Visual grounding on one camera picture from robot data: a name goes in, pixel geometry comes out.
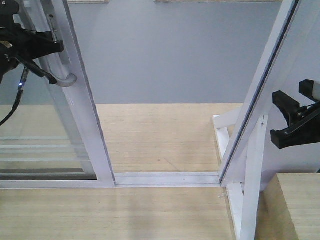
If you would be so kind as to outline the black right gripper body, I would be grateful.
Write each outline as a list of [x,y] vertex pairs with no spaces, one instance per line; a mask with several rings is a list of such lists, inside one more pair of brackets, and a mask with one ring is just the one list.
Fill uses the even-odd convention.
[[296,134],[296,145],[308,145],[320,142],[320,99],[314,96],[314,80],[305,79],[299,83],[299,93],[314,103],[304,106],[299,112]]

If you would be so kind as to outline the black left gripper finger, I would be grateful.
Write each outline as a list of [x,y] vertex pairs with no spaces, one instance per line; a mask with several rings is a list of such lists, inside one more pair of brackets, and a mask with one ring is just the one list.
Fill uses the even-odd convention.
[[62,53],[64,42],[54,41],[51,32],[29,31],[30,41],[26,44],[26,49],[32,59],[38,59],[54,53]]
[[16,55],[15,59],[38,77],[46,77],[51,85],[55,85],[58,83],[57,79],[52,74],[40,68],[32,59],[25,59],[19,55]]

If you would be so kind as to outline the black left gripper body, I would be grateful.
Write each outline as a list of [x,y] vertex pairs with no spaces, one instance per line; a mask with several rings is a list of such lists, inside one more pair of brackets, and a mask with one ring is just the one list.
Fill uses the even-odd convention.
[[36,73],[37,64],[32,54],[36,32],[22,28],[16,23],[14,15],[20,11],[15,0],[0,2],[0,79],[9,71],[23,64],[32,73]]

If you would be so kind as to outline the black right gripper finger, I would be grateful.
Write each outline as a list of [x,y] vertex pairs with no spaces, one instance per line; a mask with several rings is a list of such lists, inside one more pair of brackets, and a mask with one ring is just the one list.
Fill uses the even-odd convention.
[[288,125],[293,125],[297,120],[300,103],[282,91],[272,93],[272,102],[280,110]]
[[320,142],[320,126],[307,124],[300,127],[287,127],[270,131],[271,142],[278,148],[315,144]]

